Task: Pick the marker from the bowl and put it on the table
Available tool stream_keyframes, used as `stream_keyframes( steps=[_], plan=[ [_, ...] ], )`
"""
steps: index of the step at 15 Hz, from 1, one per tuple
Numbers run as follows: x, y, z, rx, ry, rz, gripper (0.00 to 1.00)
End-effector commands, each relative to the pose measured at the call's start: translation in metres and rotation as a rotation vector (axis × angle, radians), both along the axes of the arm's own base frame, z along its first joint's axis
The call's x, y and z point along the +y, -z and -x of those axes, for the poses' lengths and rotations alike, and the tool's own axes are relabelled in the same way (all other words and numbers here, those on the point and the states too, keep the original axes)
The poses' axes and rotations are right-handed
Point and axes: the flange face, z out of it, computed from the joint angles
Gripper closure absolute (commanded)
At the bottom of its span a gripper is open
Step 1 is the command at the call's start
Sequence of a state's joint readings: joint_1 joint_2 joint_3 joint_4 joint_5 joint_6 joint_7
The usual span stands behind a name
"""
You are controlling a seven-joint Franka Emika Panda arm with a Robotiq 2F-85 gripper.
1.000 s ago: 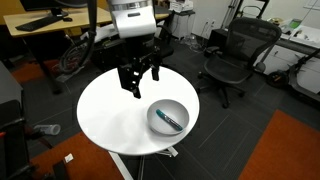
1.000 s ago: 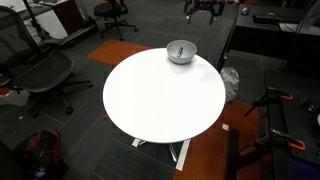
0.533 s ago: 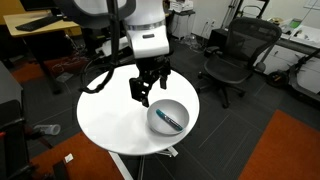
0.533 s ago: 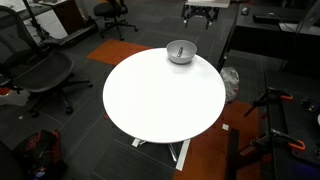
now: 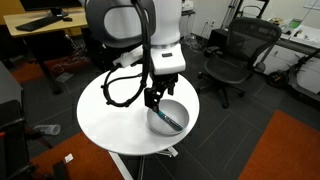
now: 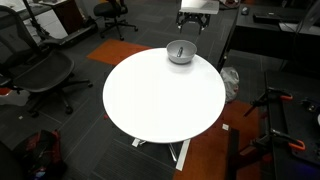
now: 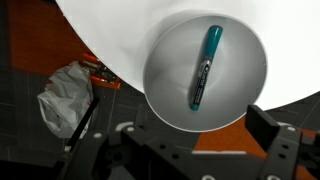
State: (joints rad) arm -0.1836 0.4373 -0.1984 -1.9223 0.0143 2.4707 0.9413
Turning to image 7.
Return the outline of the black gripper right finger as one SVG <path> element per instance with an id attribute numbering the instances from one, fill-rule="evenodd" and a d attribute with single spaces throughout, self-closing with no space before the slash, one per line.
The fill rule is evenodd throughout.
<path id="1" fill-rule="evenodd" d="M 280 125 L 256 105 L 247 107 L 245 127 L 266 152 L 259 180 L 296 180 L 303 166 L 320 180 L 319 133 L 307 133 L 292 125 Z"/>

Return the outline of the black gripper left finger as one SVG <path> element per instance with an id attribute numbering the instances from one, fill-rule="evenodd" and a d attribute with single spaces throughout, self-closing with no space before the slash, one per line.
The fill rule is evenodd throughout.
<path id="1" fill-rule="evenodd" d="M 112 134 L 88 131 L 71 151 L 57 180 L 108 180 L 120 166 L 136 180 L 199 178 L 191 153 L 133 124 Z"/>

